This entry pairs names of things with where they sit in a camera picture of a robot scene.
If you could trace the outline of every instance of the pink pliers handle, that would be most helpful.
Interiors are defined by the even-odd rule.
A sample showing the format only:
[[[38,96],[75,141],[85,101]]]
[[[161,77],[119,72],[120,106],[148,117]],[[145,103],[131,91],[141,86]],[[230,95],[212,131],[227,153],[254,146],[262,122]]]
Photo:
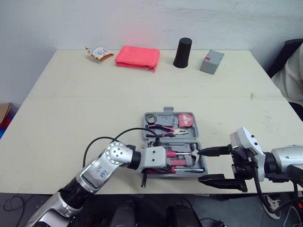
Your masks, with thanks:
[[[167,125],[161,125],[161,124],[151,124],[147,126],[148,129],[160,129],[164,131],[169,131],[160,135],[157,135],[158,137],[174,137],[175,132],[174,132],[174,127],[173,126],[167,126]],[[155,137],[152,133],[148,133],[146,137]]]

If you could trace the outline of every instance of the toolbox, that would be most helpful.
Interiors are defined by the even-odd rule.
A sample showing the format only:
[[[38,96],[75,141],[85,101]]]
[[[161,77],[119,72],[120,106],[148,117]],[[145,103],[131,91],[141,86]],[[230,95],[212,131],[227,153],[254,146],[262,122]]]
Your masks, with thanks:
[[[164,107],[163,112],[145,113],[143,127],[160,135],[161,146],[167,154],[166,164],[172,166],[170,171],[149,170],[149,177],[200,177],[207,174],[205,158],[197,154],[202,146],[196,140],[199,130],[193,113],[174,112],[173,107]],[[147,139],[144,148],[152,147],[155,136],[148,131],[143,131],[143,136]]]

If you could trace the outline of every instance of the folded cloth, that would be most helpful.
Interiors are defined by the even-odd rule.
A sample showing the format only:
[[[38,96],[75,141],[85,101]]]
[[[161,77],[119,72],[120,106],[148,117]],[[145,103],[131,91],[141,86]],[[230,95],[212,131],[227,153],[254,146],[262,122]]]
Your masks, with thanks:
[[[148,68],[155,71],[159,56],[160,51],[158,49],[124,46],[115,61],[117,66]]]

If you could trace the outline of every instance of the black cup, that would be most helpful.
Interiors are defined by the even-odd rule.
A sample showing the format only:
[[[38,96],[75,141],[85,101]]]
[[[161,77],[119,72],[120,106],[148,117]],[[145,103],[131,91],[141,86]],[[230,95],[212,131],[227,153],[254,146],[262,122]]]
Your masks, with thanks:
[[[177,68],[186,68],[188,66],[189,52],[192,44],[190,38],[181,38],[174,60],[174,66]]]

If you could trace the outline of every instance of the person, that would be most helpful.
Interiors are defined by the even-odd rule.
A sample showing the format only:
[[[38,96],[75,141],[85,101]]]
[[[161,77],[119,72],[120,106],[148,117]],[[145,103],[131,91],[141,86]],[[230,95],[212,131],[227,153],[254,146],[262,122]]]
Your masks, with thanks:
[[[303,44],[271,80],[303,121]]]

